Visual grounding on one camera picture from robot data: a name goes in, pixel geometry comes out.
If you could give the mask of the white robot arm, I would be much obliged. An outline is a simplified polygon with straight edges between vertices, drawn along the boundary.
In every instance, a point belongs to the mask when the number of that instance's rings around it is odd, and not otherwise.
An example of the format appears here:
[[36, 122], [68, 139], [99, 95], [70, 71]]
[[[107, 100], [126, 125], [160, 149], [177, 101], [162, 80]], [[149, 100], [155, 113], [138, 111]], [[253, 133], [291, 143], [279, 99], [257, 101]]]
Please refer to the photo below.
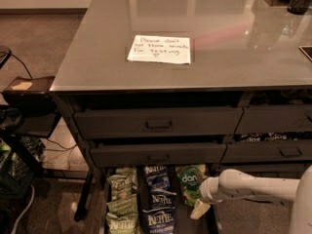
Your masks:
[[191, 213], [199, 219], [211, 205], [224, 200], [265, 197], [292, 202], [288, 234], [312, 234], [312, 167], [300, 179], [252, 176], [235, 169], [205, 178]]

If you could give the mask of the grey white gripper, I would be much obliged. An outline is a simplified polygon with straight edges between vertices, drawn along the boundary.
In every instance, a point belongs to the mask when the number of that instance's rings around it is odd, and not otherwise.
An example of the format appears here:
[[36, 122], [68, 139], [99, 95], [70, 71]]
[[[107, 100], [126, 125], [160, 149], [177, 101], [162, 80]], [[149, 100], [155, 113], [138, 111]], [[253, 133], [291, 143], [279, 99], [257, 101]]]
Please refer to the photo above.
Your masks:
[[218, 196], [218, 178], [208, 177], [199, 186], [201, 201], [197, 199], [190, 215], [191, 219], [201, 218], [211, 207], [210, 204], [218, 204], [222, 199]]

